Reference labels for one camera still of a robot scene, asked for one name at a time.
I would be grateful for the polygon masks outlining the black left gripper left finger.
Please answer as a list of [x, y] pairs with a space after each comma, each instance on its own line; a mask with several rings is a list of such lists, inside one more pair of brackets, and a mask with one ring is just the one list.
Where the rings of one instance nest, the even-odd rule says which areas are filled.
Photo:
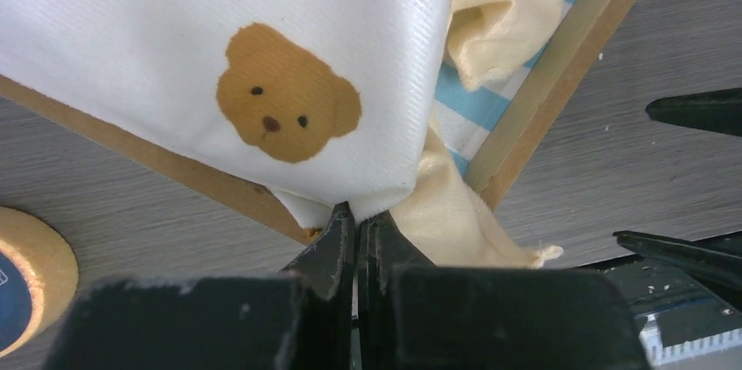
[[284, 270], [297, 278], [285, 367], [351, 368], [355, 220], [347, 203], [333, 208], [325, 229]]

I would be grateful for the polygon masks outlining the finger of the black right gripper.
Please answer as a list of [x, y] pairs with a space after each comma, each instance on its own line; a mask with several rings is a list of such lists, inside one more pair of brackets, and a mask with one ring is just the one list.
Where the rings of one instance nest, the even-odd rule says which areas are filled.
[[623, 248], [686, 274], [741, 291], [741, 253], [655, 234], [618, 231], [612, 234]]
[[741, 136], [741, 88], [664, 97], [645, 109], [650, 120]]

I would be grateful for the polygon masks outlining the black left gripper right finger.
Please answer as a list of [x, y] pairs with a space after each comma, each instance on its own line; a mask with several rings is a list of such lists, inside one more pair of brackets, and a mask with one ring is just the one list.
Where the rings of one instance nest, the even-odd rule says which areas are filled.
[[393, 268], [433, 262], [402, 234], [389, 211], [363, 221], [359, 230], [360, 363], [363, 369], [392, 369], [396, 358]]

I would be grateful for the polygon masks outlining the large bear print cushion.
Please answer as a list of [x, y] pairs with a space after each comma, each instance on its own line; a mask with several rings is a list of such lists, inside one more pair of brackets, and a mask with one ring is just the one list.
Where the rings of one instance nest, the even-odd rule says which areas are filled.
[[1, 0], [1, 73], [265, 186], [303, 229], [390, 212], [439, 265], [539, 268], [462, 179], [432, 113], [450, 61], [502, 80], [563, 0]]

